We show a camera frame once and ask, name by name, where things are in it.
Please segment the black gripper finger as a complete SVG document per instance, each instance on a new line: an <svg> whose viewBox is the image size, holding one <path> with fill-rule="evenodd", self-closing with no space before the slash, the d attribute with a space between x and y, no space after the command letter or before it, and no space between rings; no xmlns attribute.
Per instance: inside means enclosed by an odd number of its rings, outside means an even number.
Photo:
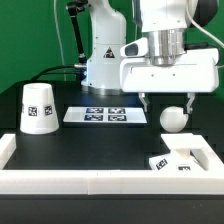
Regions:
<svg viewBox="0 0 224 224"><path fill-rule="evenodd" d="M195 93L188 93L187 94L187 103L184 106L184 113L190 115L193 112L193 102L195 100L196 94Z"/></svg>
<svg viewBox="0 0 224 224"><path fill-rule="evenodd" d="M144 111L145 112L151 112L152 111L152 104L148 98L148 95L146 93L139 93L138 94L139 100L141 101Z"/></svg>

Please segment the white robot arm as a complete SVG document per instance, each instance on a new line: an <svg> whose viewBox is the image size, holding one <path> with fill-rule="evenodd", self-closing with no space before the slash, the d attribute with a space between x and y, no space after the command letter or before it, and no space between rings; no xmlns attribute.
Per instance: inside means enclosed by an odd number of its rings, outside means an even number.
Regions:
<svg viewBox="0 0 224 224"><path fill-rule="evenodd" d="M185 30L201 30L219 0L132 0L142 37L126 42L126 20L108 0L89 0L92 55L85 90L100 95L137 93L149 109L148 93L185 93L190 101L219 85L219 51L185 42Z"/></svg>

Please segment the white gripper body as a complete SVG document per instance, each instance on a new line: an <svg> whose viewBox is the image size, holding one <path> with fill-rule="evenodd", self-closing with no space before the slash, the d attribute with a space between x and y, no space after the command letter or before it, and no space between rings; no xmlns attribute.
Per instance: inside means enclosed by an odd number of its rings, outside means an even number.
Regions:
<svg viewBox="0 0 224 224"><path fill-rule="evenodd" d="M124 59L120 85L124 92L200 93L219 86L216 48L189 50L171 66L154 66L147 58Z"/></svg>

